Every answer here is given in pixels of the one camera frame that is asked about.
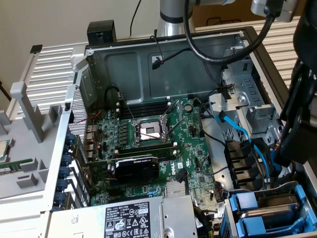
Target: white wall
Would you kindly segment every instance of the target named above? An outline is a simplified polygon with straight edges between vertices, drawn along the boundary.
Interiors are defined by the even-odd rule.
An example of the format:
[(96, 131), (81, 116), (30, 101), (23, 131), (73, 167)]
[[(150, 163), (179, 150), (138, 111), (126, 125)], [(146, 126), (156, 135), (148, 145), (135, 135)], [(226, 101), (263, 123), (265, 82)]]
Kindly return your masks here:
[[(139, 0), (0, 0), (0, 80), (7, 91), (19, 81), (32, 45), (87, 41), (91, 21), (114, 19), (117, 38), (129, 35)], [(150, 34), (159, 22), (159, 0), (143, 0), (132, 35)], [(8, 100), (0, 92), (0, 110)]]

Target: power supply label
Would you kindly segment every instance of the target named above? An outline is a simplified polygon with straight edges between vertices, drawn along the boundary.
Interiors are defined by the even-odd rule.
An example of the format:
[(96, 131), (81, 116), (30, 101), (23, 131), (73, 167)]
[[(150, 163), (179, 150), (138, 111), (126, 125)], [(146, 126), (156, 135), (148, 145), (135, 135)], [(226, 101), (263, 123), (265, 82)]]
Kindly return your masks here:
[(150, 203), (106, 208), (105, 238), (151, 238)]

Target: chip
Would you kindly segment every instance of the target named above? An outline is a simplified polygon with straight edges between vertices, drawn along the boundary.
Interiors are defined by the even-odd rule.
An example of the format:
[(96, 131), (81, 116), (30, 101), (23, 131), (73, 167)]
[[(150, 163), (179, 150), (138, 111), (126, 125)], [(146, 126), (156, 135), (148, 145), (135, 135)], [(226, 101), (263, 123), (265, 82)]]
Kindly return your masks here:
[(205, 182), (205, 177), (199, 177), (199, 182)]

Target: green circuit board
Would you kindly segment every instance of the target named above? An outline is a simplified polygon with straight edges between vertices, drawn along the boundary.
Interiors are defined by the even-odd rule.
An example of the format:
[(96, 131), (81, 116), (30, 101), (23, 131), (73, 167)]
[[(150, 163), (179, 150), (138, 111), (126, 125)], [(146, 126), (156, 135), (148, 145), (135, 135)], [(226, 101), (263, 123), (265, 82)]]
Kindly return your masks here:
[[(95, 176), (94, 189), (96, 195), (91, 198), (91, 205), (102, 205), (111, 202), (118, 202), (127, 198), (142, 198), (151, 196), (166, 196), (166, 183), (175, 181), (178, 171), (185, 168), (189, 173), (189, 193), (196, 199), (202, 209), (214, 209), (215, 200), (210, 200), (210, 191), (213, 189), (213, 177), (205, 176), (197, 168), (196, 161), (201, 163), (209, 154), (205, 137), (200, 137), (198, 122), (198, 107), (193, 106), (193, 100), (187, 98), (178, 98), (170, 100), (173, 103), (179, 100), (177, 104), (167, 114), (167, 127), (170, 130), (180, 119), (181, 122), (175, 130), (167, 137), (166, 144), (177, 143), (176, 147), (164, 149), (146, 150), (129, 155), (121, 154), (115, 158), (115, 148), (119, 146), (123, 149), (135, 148), (134, 134), (135, 127), (132, 119), (116, 119), (113, 111), (103, 111), (94, 121), (102, 133), (99, 135), (98, 143), (105, 142), (107, 150), (102, 154), (93, 152), (90, 166), (92, 174)], [(193, 110), (187, 113), (184, 110), (185, 105), (191, 105)], [(158, 117), (146, 117), (146, 122), (155, 121)], [(151, 182), (127, 183), (121, 184), (115, 181), (111, 176), (105, 176), (105, 168), (108, 163), (118, 159), (129, 158), (129, 156), (154, 156), (158, 158), (172, 158), (167, 161), (159, 162), (159, 177)], [(211, 166), (205, 162), (203, 170), (212, 173)]]

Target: motherboard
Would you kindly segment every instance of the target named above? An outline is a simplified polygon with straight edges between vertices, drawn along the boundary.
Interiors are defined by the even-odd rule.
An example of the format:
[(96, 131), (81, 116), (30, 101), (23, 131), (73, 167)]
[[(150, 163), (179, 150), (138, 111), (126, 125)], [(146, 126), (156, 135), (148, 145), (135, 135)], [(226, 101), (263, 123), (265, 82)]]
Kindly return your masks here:
[[(188, 98), (166, 100), (154, 106), (152, 114), (158, 115), (152, 116), (152, 104), (143, 110), (131, 106), (91, 113), (85, 145), (89, 163), (84, 167), (94, 191), (91, 205), (184, 193), (185, 184), (176, 176), (185, 169), (193, 201), (215, 210), (214, 178), (200, 170), (209, 150), (195, 103)], [(212, 173), (210, 160), (202, 169)]]

